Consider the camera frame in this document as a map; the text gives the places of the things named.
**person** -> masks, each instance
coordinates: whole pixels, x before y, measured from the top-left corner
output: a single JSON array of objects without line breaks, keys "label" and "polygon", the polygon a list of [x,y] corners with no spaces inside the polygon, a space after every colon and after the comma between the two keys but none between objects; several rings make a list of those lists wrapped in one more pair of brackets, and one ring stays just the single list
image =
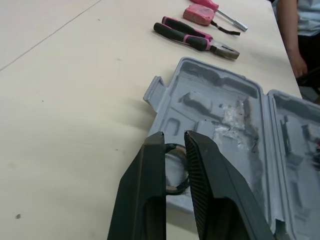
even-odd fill
[{"label": "person", "polygon": [[294,76],[320,67],[320,0],[278,0],[272,5]]}]

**tool case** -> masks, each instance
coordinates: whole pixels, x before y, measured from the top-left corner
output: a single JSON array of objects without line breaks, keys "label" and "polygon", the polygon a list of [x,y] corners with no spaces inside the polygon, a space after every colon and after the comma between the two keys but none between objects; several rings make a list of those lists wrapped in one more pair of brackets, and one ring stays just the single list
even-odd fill
[{"label": "tool case", "polygon": [[[143,99],[156,117],[148,133],[184,145],[192,130],[210,137],[243,175],[278,239],[318,240],[320,107],[277,90],[264,95],[246,77],[184,57],[168,87],[154,77]],[[183,161],[165,159],[166,181],[186,177]],[[167,204],[193,213],[190,190]]]}]

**pliers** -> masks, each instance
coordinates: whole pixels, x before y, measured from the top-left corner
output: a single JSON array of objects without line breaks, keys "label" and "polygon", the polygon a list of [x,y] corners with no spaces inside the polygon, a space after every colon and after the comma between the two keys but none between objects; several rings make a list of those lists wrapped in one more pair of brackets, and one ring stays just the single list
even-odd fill
[{"label": "pliers", "polygon": [[162,18],[162,23],[156,22],[153,29],[167,39],[185,43],[199,51],[210,51],[215,55],[233,60],[240,54],[231,47],[214,40],[211,35],[167,16]]}]

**pink screwdriver handle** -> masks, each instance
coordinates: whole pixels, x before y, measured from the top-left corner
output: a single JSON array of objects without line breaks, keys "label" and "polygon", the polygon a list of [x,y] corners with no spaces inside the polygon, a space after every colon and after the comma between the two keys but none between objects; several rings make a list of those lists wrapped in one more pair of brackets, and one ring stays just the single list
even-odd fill
[{"label": "pink screwdriver handle", "polygon": [[214,2],[212,2],[211,0],[191,0],[192,2],[194,2],[195,4],[200,4],[202,6],[205,6],[207,8],[212,9],[214,12],[216,12],[219,8],[218,4],[215,4]]}]

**black strap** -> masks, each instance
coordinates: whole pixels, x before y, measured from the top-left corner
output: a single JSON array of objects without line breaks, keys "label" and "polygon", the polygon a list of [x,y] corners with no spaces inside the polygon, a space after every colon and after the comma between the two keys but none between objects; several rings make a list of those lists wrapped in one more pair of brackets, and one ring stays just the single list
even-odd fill
[{"label": "black strap", "polygon": [[216,22],[214,22],[214,21],[211,21],[211,24],[213,26],[215,26],[216,28],[218,28],[221,32],[224,32],[225,34],[237,35],[237,36],[240,35],[239,31],[228,31],[228,30],[224,29],[223,27],[218,26],[218,24]]}]

